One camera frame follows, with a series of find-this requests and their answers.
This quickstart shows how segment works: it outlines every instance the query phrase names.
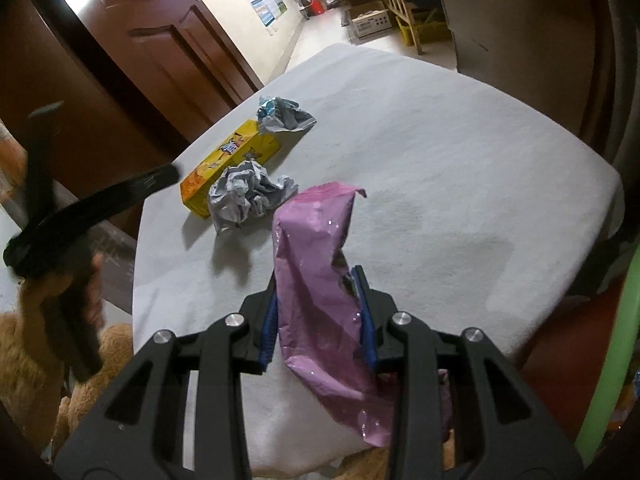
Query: silver screw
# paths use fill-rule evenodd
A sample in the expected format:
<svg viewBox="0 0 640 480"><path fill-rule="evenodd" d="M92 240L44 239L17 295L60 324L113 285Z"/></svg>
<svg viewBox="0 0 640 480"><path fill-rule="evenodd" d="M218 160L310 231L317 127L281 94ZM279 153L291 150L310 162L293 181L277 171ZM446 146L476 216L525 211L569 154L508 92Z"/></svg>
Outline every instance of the silver screw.
<svg viewBox="0 0 640 480"><path fill-rule="evenodd" d="M482 339L484 339L484 334L482 333L482 330L480 330L479 328L475 328L475 327L467 328L465 330L465 339L467 341L471 341L472 343L477 343L479 341L482 341Z"/></svg>
<svg viewBox="0 0 640 480"><path fill-rule="evenodd" d="M171 338L174 335L171 333L170 330L158 330L155 334L154 334L154 343L158 343L159 345L163 345L164 343L168 343L169 341L171 341Z"/></svg>
<svg viewBox="0 0 640 480"><path fill-rule="evenodd" d="M242 323L244 323L242 314L229 314L225 317L225 325L227 326L240 326Z"/></svg>
<svg viewBox="0 0 640 480"><path fill-rule="evenodd" d="M408 325L411 323L411 314L407 312L396 312L391 316L391 321L400 326Z"/></svg>

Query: red bucket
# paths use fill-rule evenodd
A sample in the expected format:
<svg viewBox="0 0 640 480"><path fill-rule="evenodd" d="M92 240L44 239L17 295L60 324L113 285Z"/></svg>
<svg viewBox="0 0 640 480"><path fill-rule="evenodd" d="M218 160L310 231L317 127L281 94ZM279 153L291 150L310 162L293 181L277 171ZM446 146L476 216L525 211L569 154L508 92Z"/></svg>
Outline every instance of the red bucket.
<svg viewBox="0 0 640 480"><path fill-rule="evenodd" d="M311 5L309 5L309 10L314 16L318 14L324 14L324 7L322 6L322 2L320 0L313 0Z"/></svg>

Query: white floor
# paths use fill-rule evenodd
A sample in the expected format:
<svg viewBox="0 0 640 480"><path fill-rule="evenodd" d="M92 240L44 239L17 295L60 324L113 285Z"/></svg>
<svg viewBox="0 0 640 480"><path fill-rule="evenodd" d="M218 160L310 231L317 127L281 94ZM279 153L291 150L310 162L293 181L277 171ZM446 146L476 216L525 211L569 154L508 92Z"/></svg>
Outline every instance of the white floor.
<svg viewBox="0 0 640 480"><path fill-rule="evenodd" d="M409 56L440 65L450 70L456 69L456 53L452 41L423 43L424 54L418 56L414 46L404 46L400 30L392 28L358 40L350 31L351 27L341 27L342 9L328 10L320 16L311 17L303 25L302 33L293 50L287 70L291 70L304 60L317 54L334 43L360 44L369 48L377 48L387 52L395 52L401 56Z"/></svg>

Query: crumpled paper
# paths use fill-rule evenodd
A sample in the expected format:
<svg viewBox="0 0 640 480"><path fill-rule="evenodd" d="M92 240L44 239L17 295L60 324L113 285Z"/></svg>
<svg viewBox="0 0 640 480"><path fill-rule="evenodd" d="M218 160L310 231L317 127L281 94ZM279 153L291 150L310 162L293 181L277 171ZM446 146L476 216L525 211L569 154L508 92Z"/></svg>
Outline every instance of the crumpled paper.
<svg viewBox="0 0 640 480"><path fill-rule="evenodd" d="M337 422L372 446L390 442L396 382L376 376L360 352L360 304L342 254L356 193L311 187L273 216L274 273L282 356Z"/></svg>
<svg viewBox="0 0 640 480"><path fill-rule="evenodd" d="M255 160L225 168L209 189L207 204L216 232L260 218L298 192L298 184L287 175L273 180Z"/></svg>
<svg viewBox="0 0 640 480"><path fill-rule="evenodd" d="M257 115L262 134L308 132L316 124L316 118L301 110L297 102L281 97L260 97Z"/></svg>

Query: pink packet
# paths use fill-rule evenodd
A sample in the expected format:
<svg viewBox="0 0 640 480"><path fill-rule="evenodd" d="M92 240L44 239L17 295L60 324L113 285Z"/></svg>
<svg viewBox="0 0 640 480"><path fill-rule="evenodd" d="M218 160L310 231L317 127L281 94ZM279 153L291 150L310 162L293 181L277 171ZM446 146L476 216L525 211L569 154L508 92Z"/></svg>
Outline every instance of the pink packet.
<svg viewBox="0 0 640 480"><path fill-rule="evenodd" d="M356 193L331 182L278 208L273 253L284 361L337 422L388 446L396 382L376 377L360 352L360 305L342 246Z"/></svg>

